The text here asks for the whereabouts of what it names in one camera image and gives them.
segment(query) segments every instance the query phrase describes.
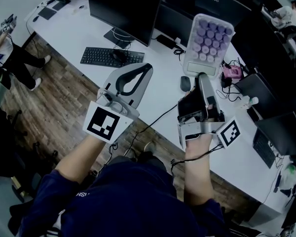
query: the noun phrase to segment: floor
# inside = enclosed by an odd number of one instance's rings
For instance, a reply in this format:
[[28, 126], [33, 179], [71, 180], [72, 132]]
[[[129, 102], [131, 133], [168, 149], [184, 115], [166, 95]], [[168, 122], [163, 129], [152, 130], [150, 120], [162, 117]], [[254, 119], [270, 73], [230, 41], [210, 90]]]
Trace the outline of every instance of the floor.
[[[41, 77], [42, 84], [35, 91], [29, 91], [16, 79], [12, 88], [7, 91], [1, 105], [2, 109], [10, 115], [15, 115], [20, 109], [16, 127], [28, 132], [25, 143], [31, 146], [40, 142], [40, 148], [51, 154], [57, 150], [58, 159], [67, 155], [86, 133], [82, 131], [84, 117], [90, 101], [95, 100], [98, 87], [85, 76], [81, 76], [60, 54], [51, 48], [44, 40], [34, 38], [40, 57], [51, 54], [51, 61], [44, 70], [28, 67], [34, 78]], [[37, 50], [31, 41], [26, 50], [37, 56]], [[138, 131], [146, 128], [141, 120], [135, 121], [117, 140], [118, 149], [114, 155], [122, 155], [129, 148], [131, 141]], [[172, 159], [183, 159], [184, 153], [172, 143], [155, 132], [152, 128], [139, 134], [133, 148], [140, 151], [144, 145], [154, 141], [157, 145], [159, 157], [170, 171]], [[94, 170], [99, 170], [109, 158], [109, 145], [101, 152], [93, 165]], [[179, 164], [174, 168], [178, 198], [183, 200], [184, 193], [184, 165]], [[212, 182], [215, 189], [215, 199], [226, 208], [226, 211], [235, 211], [234, 219], [241, 221], [254, 212], [259, 203], [247, 194], [235, 188], [224, 179], [212, 173]]]

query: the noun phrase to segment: mouse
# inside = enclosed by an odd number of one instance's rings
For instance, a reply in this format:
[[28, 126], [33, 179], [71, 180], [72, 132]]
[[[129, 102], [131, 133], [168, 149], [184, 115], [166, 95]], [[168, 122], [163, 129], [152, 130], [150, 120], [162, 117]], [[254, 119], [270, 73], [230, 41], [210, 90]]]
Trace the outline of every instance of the mouse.
[[36, 22], [36, 20], [39, 18], [39, 16], [36, 16], [34, 19], [33, 19], [33, 22]]
[[125, 63], [126, 62], [126, 55], [123, 54], [121, 51], [119, 50], [114, 50], [111, 53], [111, 56], [113, 57], [113, 59], [115, 59], [117, 62], [120, 63]]
[[186, 76], [181, 77], [181, 90], [184, 92], [191, 90], [191, 81]]

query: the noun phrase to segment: black keyboard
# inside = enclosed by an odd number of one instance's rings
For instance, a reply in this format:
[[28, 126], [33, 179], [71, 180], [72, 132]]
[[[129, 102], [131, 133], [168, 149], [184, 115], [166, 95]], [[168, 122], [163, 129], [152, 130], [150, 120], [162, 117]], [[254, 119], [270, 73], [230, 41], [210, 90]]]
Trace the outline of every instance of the black keyboard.
[[253, 140], [253, 148], [259, 154], [268, 168], [271, 168], [276, 156], [268, 145], [268, 139], [259, 130], [257, 130], [255, 138]]
[[126, 56], [125, 62], [121, 63], [114, 59], [112, 52], [111, 48], [87, 47], [80, 63], [120, 68], [128, 64], [142, 63], [145, 56], [144, 53], [121, 50]]

